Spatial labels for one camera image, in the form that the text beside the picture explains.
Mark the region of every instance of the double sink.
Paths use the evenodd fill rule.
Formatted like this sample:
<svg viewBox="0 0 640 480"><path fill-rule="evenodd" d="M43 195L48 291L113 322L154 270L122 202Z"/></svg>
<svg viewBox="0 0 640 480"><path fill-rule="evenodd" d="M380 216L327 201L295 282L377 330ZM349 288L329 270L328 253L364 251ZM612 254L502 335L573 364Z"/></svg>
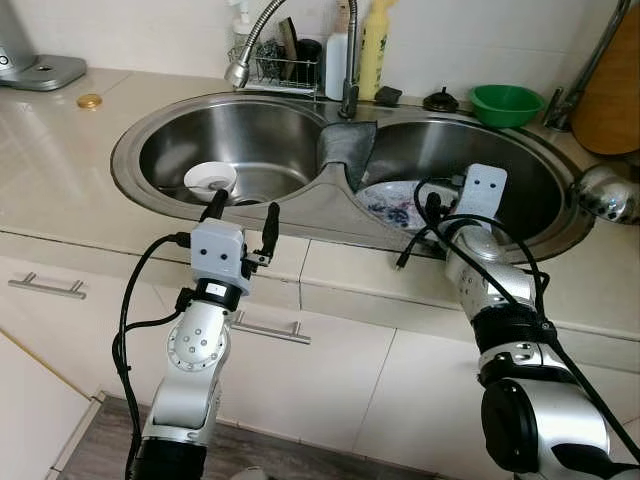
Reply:
<svg viewBox="0 0 640 480"><path fill-rule="evenodd" d="M143 118L123 135L112 154L112 175L138 204L197 220L204 205L182 185L185 173L198 163L228 162L238 181L226 220L260 229L268 203L276 200L284 234L401 251L412 234L367 211L347 183L342 164L322 167L317 158L322 129L344 121L338 108L330 101L243 93L184 100ZM578 168L526 130L487 128L464 114L368 104L359 105L353 121L378 123L359 188L451 177L483 163L507 171L497 217L526 240L536 258L562 253L593 225L571 189ZM521 262L521 252L508 238L500 239L509 259ZM441 255L429 244L420 253Z"/></svg>

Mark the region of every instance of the dish rack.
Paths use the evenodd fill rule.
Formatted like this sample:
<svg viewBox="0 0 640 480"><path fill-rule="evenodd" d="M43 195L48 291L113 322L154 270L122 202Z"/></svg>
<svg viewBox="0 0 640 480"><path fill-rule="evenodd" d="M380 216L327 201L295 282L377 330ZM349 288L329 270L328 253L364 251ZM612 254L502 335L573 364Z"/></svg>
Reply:
<svg viewBox="0 0 640 480"><path fill-rule="evenodd" d="M229 62L236 61L242 47L229 50ZM245 89L307 95L316 101L320 93L320 60L286 60L252 55Z"/></svg>

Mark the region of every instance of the cabinet door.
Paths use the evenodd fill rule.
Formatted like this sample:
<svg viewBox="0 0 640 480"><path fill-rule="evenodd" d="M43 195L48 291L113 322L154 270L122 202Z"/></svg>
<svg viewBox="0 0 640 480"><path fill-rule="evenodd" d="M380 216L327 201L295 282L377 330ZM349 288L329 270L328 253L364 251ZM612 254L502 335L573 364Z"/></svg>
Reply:
<svg viewBox="0 0 640 480"><path fill-rule="evenodd" d="M89 401L0 335L2 478L46 476Z"/></svg>
<svg viewBox="0 0 640 480"><path fill-rule="evenodd" d="M394 330L247 303L241 309L248 324L290 330L300 321L312 343L232 331L220 417L351 451Z"/></svg>
<svg viewBox="0 0 640 480"><path fill-rule="evenodd" d="M485 450L477 361L475 345L399 331L355 453L463 480L510 478ZM637 416L640 377L583 371L623 422Z"/></svg>
<svg viewBox="0 0 640 480"><path fill-rule="evenodd" d="M35 272L34 282L70 288L84 282L85 300L9 287ZM86 395L101 388L120 394L111 361L126 282L114 277L0 257L0 326ZM155 320L166 314L149 285L136 285L129 322Z"/></svg>

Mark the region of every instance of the kitchen countertop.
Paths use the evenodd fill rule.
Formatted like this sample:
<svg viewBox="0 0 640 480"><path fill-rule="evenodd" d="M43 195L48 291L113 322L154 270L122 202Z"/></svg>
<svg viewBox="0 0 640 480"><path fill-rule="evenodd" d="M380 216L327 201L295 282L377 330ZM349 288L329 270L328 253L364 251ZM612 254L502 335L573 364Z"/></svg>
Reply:
<svg viewBox="0 0 640 480"><path fill-rule="evenodd" d="M228 90L219 79L103 69L91 69L50 93L1 89L0 231L137 255L159 236L189 231L192 222L125 198L111 178L110 153L124 131L146 114L178 100ZM95 111L78 108L75 101L85 93L100 94L103 104ZM532 130L580 168L595 163L572 135ZM257 245L259 235L253 232L249 240ZM33 259L26 250L11 254ZM396 254L293 237L282 238L279 252L288 255L276 255L261 276L460 309L438 260L416 257L397 272ZM167 248L158 258L186 257ZM542 262L541 268L553 278L545 299L559 326L640 342L640 228L598 220L583 242ZM402 326L401 320L395 322Z"/></svg>

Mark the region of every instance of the faucet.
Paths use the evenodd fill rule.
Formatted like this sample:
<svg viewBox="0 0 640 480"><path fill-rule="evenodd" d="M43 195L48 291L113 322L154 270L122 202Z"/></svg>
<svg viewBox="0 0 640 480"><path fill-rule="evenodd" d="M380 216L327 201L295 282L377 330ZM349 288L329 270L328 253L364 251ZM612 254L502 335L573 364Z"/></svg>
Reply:
<svg viewBox="0 0 640 480"><path fill-rule="evenodd" d="M234 87L242 88L249 79L249 57L253 50L260 32L269 21L271 16L286 0L273 0L264 9L256 21L251 33L247 37L247 43L242 49L238 59L227 68L224 78ZM347 39L347 71L342 87L342 105L339 114L343 118L353 118L356 114L358 103L358 85L355 75L356 63L356 32L358 28L358 3L357 0L349 0L349 29Z"/></svg>
<svg viewBox="0 0 640 480"><path fill-rule="evenodd" d="M593 72L598 66L598 63L600 62L600 59L602 58L605 50L611 43L611 40L617 32L620 23L622 23L622 19L629 10L630 4L631 0L618 0L618 5L613 12L613 16L609 20L607 28L602 34L602 37L600 38L598 45L593 51L591 58L582 69L582 72L574 82L567 95L564 97L564 100L560 100L564 89L560 87L555 91L551 102L549 102L549 108L547 109L547 112L545 113L544 119L542 121L545 127L552 130L557 130L559 132L568 132L571 130L569 117L578 106L578 103L580 103L580 100L584 95L584 91L589 84L589 80L591 80L591 77L593 76Z"/></svg>

